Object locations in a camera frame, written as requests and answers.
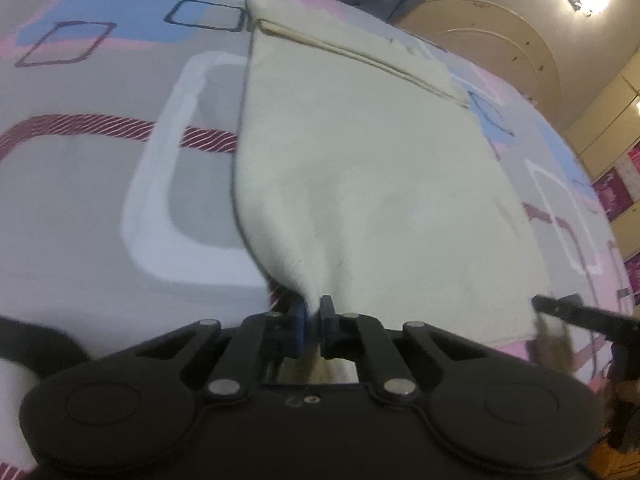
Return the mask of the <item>cream knit sweater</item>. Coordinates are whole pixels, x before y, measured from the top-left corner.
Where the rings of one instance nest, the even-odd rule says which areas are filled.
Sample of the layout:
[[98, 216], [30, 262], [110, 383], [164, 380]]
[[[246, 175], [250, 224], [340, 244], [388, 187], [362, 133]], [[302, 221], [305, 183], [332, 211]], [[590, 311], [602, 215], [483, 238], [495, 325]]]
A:
[[285, 0], [247, 0], [234, 166], [250, 252], [316, 314], [423, 321], [502, 348], [550, 280], [518, 194], [446, 65]]

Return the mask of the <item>cream wardrobe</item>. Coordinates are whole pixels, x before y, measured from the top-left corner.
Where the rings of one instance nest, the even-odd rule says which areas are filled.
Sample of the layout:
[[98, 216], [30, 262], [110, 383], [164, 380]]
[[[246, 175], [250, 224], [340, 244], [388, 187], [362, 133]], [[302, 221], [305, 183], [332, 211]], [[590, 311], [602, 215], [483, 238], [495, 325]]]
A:
[[639, 57], [563, 136], [590, 177], [625, 261], [639, 252]]

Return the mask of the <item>cream round headboard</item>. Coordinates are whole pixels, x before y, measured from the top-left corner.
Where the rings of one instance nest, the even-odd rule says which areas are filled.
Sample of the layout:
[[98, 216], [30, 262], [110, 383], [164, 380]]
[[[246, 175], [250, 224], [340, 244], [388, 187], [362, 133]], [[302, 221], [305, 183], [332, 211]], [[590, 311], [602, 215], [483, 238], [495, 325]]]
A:
[[562, 107], [548, 44], [514, 11], [488, 0], [425, 0], [395, 25], [503, 79], [555, 122]]

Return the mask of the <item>patterned bed sheet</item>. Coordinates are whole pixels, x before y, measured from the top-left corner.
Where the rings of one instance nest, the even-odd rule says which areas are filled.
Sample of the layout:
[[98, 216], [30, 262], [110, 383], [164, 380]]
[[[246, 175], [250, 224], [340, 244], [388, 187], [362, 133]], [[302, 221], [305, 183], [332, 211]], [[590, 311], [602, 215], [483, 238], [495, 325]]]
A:
[[[605, 211], [532, 100], [352, 6], [285, 1], [444, 63], [533, 229], [551, 284], [537, 295], [632, 318]], [[415, 414], [374, 402], [353, 360], [322, 356], [320, 308], [310, 314], [250, 252], [234, 166], [251, 44], [247, 0], [1, 0], [2, 477], [500, 479], [466, 472]], [[203, 320], [237, 328], [294, 298], [300, 355], [266, 367], [242, 399], [204, 401], [175, 452], [97, 477], [39, 467], [20, 408], [54, 373]], [[534, 338], [481, 345], [589, 388], [603, 410], [589, 454], [605, 439], [632, 448], [638, 410], [608, 384], [638, 377], [639, 341], [530, 305]]]

